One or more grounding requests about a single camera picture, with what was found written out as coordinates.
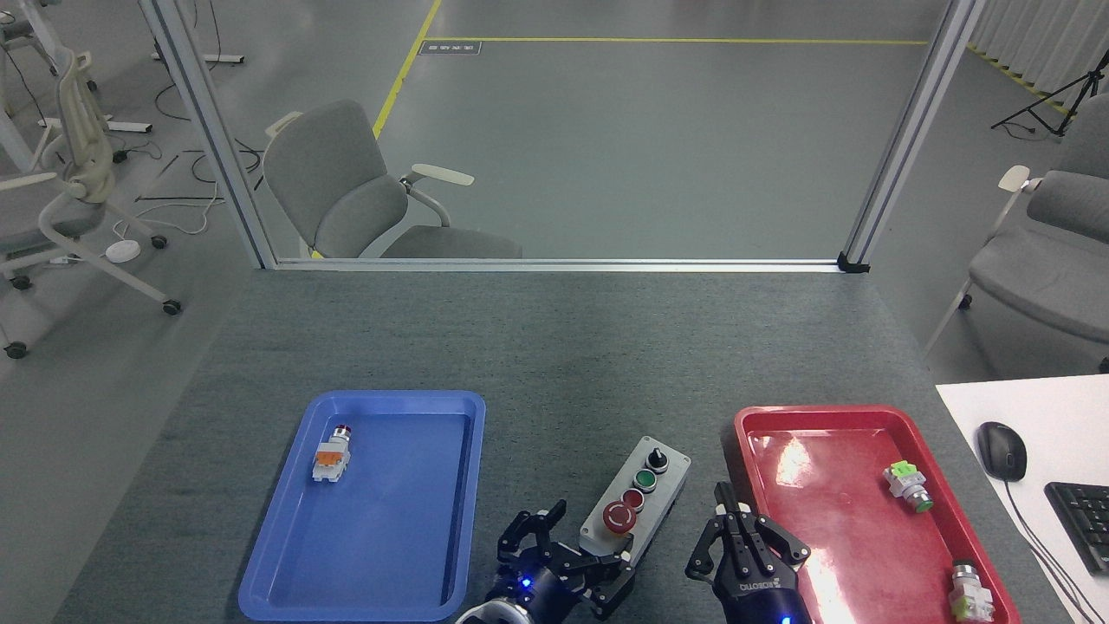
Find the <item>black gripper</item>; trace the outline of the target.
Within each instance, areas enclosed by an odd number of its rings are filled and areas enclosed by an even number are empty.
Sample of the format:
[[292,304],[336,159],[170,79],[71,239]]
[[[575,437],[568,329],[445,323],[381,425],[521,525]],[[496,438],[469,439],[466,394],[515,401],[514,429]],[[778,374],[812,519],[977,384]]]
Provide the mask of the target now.
[[732,484],[714,487],[706,522],[684,573],[710,584],[728,623],[812,623],[798,591],[808,546],[769,515],[737,501]]
[[635,577],[630,550],[569,555],[562,543],[551,541],[550,531],[566,510],[566,500],[549,510],[520,510],[503,530],[496,546],[494,623],[562,623],[579,604],[606,620],[630,595]]

